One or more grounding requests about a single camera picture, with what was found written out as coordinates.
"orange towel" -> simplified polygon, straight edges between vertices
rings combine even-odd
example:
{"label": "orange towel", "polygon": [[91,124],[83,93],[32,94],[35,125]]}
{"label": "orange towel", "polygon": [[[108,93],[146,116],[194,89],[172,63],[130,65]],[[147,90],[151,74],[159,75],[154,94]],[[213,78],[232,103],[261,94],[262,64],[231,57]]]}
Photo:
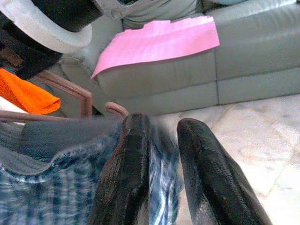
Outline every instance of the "orange towel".
{"label": "orange towel", "polygon": [[2,68],[0,96],[32,114],[44,115],[60,108],[58,97]]}

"gray leather sofa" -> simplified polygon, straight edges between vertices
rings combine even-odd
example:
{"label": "gray leather sofa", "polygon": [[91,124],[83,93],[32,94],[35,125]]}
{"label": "gray leather sofa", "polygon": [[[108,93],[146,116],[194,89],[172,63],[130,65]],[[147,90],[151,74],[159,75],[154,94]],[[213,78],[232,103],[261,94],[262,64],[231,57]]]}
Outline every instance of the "gray leather sofa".
{"label": "gray leather sofa", "polygon": [[[125,28],[152,20],[214,17],[220,46],[180,59],[123,66],[90,76],[100,53]],[[300,4],[296,0],[248,0],[222,6],[200,0],[158,0],[122,21],[101,17],[93,23],[90,45],[64,55],[51,70],[93,94],[105,114],[114,101],[129,111],[173,113],[300,93]],[[62,111],[79,115],[79,104],[53,90]]]}

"plaid shirt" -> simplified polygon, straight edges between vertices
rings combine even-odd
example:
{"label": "plaid shirt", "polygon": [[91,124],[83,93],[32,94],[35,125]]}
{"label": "plaid shirt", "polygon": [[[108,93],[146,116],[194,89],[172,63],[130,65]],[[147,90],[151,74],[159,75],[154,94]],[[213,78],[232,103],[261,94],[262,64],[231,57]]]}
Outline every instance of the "plaid shirt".
{"label": "plaid shirt", "polygon": [[[50,163],[0,147],[0,225],[85,225],[103,165],[119,133],[56,154]],[[16,164],[18,171],[10,165]],[[175,222],[178,155],[152,144],[150,224]]]}

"tiled floor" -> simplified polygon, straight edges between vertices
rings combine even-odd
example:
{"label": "tiled floor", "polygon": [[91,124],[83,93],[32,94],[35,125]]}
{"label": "tiled floor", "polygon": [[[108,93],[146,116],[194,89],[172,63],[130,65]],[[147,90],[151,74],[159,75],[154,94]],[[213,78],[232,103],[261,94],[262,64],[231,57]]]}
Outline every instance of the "tiled floor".
{"label": "tiled floor", "polygon": [[[240,164],[273,224],[300,224],[300,95],[159,118],[172,134],[182,118],[205,122]],[[185,190],[180,198],[177,224],[191,225]]]}

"pink sheet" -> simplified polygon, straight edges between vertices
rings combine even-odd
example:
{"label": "pink sheet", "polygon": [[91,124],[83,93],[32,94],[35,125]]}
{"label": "pink sheet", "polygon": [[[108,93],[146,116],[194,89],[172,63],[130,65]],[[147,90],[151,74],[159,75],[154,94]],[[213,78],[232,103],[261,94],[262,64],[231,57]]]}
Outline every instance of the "pink sheet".
{"label": "pink sheet", "polygon": [[211,16],[173,23],[152,21],[142,29],[117,34],[101,53],[92,78],[108,68],[183,57],[218,45],[218,33]]}

